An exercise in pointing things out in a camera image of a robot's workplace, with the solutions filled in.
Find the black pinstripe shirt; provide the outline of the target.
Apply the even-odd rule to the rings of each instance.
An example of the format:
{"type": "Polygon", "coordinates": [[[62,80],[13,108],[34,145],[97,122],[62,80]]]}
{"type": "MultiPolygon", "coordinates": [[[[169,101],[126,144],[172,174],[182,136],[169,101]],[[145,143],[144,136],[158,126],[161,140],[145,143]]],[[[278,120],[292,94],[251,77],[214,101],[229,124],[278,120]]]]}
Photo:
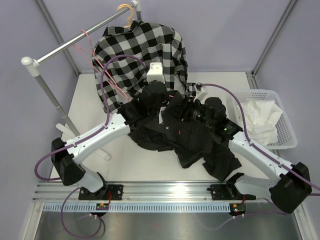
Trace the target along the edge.
{"type": "Polygon", "coordinates": [[[223,182],[242,164],[227,147],[216,143],[206,128],[194,121],[180,121],[183,100],[176,95],[159,115],[147,123],[132,127],[129,137],[141,148],[150,151],[174,151],[182,168],[191,167],[204,159],[203,167],[209,175],[223,182]]]}

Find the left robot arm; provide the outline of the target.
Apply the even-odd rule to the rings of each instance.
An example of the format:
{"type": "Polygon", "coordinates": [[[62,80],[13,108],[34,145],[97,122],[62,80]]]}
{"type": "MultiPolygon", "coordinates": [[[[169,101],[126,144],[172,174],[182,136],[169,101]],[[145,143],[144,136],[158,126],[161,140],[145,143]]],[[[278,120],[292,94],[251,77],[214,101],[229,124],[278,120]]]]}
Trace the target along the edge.
{"type": "Polygon", "coordinates": [[[105,122],[68,141],[57,138],[51,143],[51,162],[64,186],[78,185],[80,200],[102,200],[110,197],[107,181],[99,172],[83,165],[92,153],[117,138],[129,134],[132,127],[157,117],[162,107],[174,98],[177,91],[168,91],[163,83],[148,84],[116,113],[107,115],[105,122]]]}

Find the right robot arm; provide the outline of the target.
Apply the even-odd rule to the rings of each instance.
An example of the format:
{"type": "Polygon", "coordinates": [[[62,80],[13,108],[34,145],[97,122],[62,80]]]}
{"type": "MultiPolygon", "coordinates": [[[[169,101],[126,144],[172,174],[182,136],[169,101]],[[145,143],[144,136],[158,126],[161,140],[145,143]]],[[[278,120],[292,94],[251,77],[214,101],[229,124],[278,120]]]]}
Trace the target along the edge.
{"type": "Polygon", "coordinates": [[[259,168],[266,179],[239,173],[235,181],[226,186],[230,198],[242,194],[269,198],[281,211],[291,214],[312,193],[308,167],[302,162],[293,164],[276,156],[249,138],[247,132],[227,118],[226,108],[218,97],[199,100],[184,99],[179,119],[197,122],[217,143],[243,156],[259,168]]]}

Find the black white checkered shirt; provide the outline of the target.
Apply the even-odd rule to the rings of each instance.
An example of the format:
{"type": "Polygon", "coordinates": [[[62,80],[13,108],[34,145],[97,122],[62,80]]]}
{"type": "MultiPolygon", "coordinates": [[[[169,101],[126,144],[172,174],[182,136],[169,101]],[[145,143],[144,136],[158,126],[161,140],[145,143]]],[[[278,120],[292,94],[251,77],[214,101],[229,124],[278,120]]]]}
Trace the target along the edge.
{"type": "MultiPolygon", "coordinates": [[[[194,83],[188,81],[188,63],[182,36],[172,27],[159,23],[133,21],[130,28],[108,26],[102,38],[93,48],[104,66],[111,58],[119,56],[107,67],[107,72],[118,86],[131,98],[147,85],[150,63],[162,63],[165,85],[168,91],[195,97],[194,83]]],[[[105,93],[111,112],[122,104],[123,98],[101,79],[94,70],[97,94],[105,93]]]]}

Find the white plastic basket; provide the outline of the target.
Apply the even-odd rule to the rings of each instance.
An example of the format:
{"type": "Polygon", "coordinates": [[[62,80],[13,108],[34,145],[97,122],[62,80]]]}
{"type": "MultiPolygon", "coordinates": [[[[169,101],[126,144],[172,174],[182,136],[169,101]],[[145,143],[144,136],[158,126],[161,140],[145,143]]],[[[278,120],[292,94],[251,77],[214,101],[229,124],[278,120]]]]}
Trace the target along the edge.
{"type": "Polygon", "coordinates": [[[266,89],[250,89],[240,90],[234,93],[239,102],[244,103],[247,99],[250,100],[275,100],[275,103],[283,111],[280,119],[276,124],[277,142],[264,146],[268,150],[286,150],[293,149],[298,145],[298,141],[292,125],[289,121],[285,108],[280,97],[275,91],[266,89]]]}

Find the aluminium mounting rail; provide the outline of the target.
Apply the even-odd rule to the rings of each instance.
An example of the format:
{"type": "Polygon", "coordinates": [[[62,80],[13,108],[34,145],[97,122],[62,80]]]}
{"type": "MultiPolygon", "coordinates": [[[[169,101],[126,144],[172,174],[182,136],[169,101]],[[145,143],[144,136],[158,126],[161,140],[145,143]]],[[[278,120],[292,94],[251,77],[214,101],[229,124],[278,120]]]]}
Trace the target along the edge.
{"type": "MultiPolygon", "coordinates": [[[[258,199],[256,193],[243,197],[231,184],[211,181],[174,182],[109,182],[107,191],[112,202],[241,202],[258,199]]],[[[64,186],[61,182],[43,182],[36,186],[33,202],[62,202],[76,185],[64,186]]]]}

